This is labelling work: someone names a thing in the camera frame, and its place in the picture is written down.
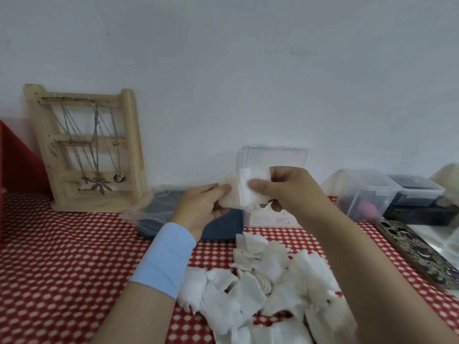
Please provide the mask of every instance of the wooden jewelry stand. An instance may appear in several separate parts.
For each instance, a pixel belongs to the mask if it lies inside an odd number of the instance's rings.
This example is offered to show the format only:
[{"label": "wooden jewelry stand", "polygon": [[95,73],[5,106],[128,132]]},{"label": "wooden jewelry stand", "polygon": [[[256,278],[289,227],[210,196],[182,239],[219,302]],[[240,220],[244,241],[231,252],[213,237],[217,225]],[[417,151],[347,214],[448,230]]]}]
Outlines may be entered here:
[{"label": "wooden jewelry stand", "polygon": [[[55,211],[76,212],[123,212],[128,210],[147,192],[144,161],[142,156],[135,96],[131,89],[122,89],[118,95],[77,94],[48,92],[39,84],[25,84],[23,87],[27,105],[30,110],[32,124],[37,133],[43,162],[48,174],[54,202],[51,207]],[[75,145],[74,135],[61,133],[52,105],[60,105],[65,101],[71,106],[93,106],[96,102],[100,107],[120,108],[123,113],[125,136],[117,137],[121,147],[128,150],[129,172],[124,174],[126,182],[132,186],[131,191],[106,191],[101,195],[96,190],[79,190],[82,176],[79,170],[72,169],[64,146]],[[113,144],[113,137],[97,136],[99,144]],[[88,177],[96,174],[87,171]],[[113,182],[116,172],[100,172]]]}]

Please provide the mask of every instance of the tablecloth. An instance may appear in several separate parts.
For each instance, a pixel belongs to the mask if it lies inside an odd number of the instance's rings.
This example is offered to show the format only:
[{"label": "tablecloth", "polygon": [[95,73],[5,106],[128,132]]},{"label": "tablecloth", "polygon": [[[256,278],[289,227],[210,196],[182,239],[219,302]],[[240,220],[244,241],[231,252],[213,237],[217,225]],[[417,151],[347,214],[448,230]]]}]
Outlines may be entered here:
[{"label": "tablecloth", "polygon": [[[6,193],[0,246],[0,343],[87,343],[150,245],[117,214],[61,213],[40,194]],[[459,300],[429,285],[372,224],[359,226],[433,310],[459,334]],[[246,228],[294,252],[323,254],[301,229]],[[190,266],[229,268],[234,243],[200,242]],[[269,326],[286,313],[255,315]],[[214,343],[206,320],[176,306],[167,343]]]}]

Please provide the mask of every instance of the phone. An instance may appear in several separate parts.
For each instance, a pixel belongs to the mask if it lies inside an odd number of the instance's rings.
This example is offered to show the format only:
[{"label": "phone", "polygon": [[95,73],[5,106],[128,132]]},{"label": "phone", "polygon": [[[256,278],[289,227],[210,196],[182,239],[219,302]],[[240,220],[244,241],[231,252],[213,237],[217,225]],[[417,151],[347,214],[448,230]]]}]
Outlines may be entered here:
[{"label": "phone", "polygon": [[459,289],[459,271],[410,227],[393,220],[380,220],[375,226],[430,284],[442,290]]}]

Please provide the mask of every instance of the hand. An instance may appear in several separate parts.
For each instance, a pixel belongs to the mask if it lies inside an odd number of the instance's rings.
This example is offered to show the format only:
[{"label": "hand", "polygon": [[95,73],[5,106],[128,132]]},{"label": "hand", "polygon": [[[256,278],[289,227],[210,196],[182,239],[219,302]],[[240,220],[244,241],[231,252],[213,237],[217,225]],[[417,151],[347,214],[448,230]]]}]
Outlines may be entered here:
[{"label": "hand", "polygon": [[271,167],[270,170],[272,182],[254,179],[248,186],[274,198],[271,204],[274,211],[286,209],[304,227],[336,208],[307,170],[295,167]]},{"label": "hand", "polygon": [[231,185],[219,186],[218,183],[187,190],[180,198],[171,222],[186,228],[198,242],[205,226],[230,211],[217,203],[230,191]]}]

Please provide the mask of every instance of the light blue sleeve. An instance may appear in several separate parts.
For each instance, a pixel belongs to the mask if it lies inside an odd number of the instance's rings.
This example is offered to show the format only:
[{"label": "light blue sleeve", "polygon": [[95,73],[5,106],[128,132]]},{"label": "light blue sleeve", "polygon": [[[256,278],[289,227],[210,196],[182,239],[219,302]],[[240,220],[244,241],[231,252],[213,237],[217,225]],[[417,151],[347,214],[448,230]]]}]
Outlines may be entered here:
[{"label": "light blue sleeve", "polygon": [[176,299],[196,240],[176,223],[160,229],[130,281],[143,283]]}]

